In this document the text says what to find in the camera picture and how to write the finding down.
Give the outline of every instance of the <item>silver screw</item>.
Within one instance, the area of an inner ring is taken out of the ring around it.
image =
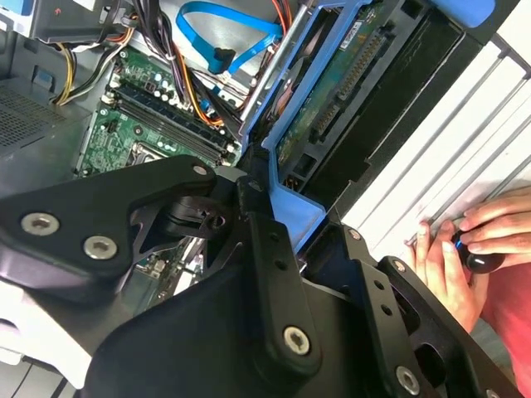
[[[309,339],[302,330],[295,326],[284,329],[284,343],[297,355],[306,355],[309,352]]]
[[[207,175],[207,170],[201,166],[194,166],[193,171],[196,172],[197,174],[201,174],[202,176]]]
[[[395,260],[394,263],[400,272],[406,272],[406,266],[401,261]]]
[[[85,254],[94,260],[109,260],[118,253],[118,246],[106,236],[91,236],[83,244]]]
[[[397,379],[404,390],[409,392],[412,396],[418,396],[421,392],[421,385],[412,371],[405,366],[397,367]]]
[[[487,398],[499,398],[499,395],[492,390],[487,390]]]
[[[59,220],[48,213],[30,213],[20,222],[22,229],[28,234],[48,236],[59,230]]]
[[[356,230],[348,230],[348,233],[355,239],[355,240],[361,240],[362,236],[357,232]]]
[[[255,191],[258,191],[258,192],[262,192],[262,187],[258,184],[258,182],[256,181],[251,181],[249,182],[249,187],[251,187],[252,189],[254,189]]]

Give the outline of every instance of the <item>person's hand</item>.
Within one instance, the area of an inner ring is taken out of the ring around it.
[[[502,267],[531,263],[531,187],[472,207],[459,227],[471,253],[505,254]]]
[[[445,221],[433,242],[430,227],[421,223],[417,247],[407,247],[406,262],[467,331],[474,328],[487,299],[488,274],[474,274],[468,283],[451,238],[454,224]]]

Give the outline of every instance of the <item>ventilation grille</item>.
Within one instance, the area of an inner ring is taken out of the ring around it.
[[[18,94],[8,87],[0,87],[0,105],[4,105],[13,112],[23,114],[26,117],[39,120],[46,124],[58,124],[66,120],[60,114],[56,114],[52,110]]]
[[[20,146],[46,128],[64,121],[64,117],[46,106],[0,85],[0,148]]]

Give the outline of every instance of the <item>red shirt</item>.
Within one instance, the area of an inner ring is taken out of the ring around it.
[[[498,333],[513,363],[520,392],[531,398],[531,264],[490,275],[482,318]]]

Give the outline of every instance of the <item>motherboard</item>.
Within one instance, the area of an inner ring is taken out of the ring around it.
[[[241,145],[197,119],[167,69],[133,48],[120,52],[85,137],[77,173],[87,177],[181,154],[233,165]]]

